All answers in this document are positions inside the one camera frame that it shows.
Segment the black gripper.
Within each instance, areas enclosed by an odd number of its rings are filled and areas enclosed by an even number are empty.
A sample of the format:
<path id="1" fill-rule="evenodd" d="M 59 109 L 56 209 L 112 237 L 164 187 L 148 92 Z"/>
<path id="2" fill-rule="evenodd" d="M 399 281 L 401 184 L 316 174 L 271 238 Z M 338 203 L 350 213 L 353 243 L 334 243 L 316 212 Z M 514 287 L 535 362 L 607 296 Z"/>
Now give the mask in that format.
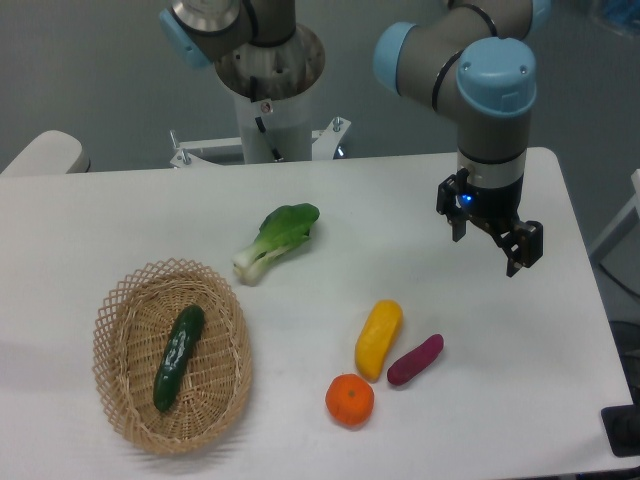
<path id="1" fill-rule="evenodd" d="M 532 267 L 543 255 L 544 233 L 540 222 L 519 219 L 523 176 L 499 188 L 478 187 L 469 178 L 470 172 L 462 168 L 438 186 L 436 211 L 446 217 L 452 240 L 465 236 L 469 219 L 503 250 L 508 277 Z"/>

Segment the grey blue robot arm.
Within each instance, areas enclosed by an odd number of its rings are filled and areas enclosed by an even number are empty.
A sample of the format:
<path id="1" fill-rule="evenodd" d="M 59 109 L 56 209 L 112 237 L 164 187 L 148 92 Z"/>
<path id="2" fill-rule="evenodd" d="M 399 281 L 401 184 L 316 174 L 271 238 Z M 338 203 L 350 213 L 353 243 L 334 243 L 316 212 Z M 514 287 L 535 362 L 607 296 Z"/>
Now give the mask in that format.
<path id="1" fill-rule="evenodd" d="M 450 119 L 457 170 L 438 188 L 436 209 L 461 239 L 468 225 L 489 234 L 507 274 L 543 253 L 543 228 L 518 215 L 536 60 L 525 44 L 547 19 L 547 1 L 451 1 L 431 27 L 398 22 L 373 54 L 378 82 Z M 174 1 L 160 13 L 184 61 L 213 67 L 234 95 L 247 163 L 307 161 L 308 95 L 325 66 L 319 38 L 296 18 L 292 1 Z"/>

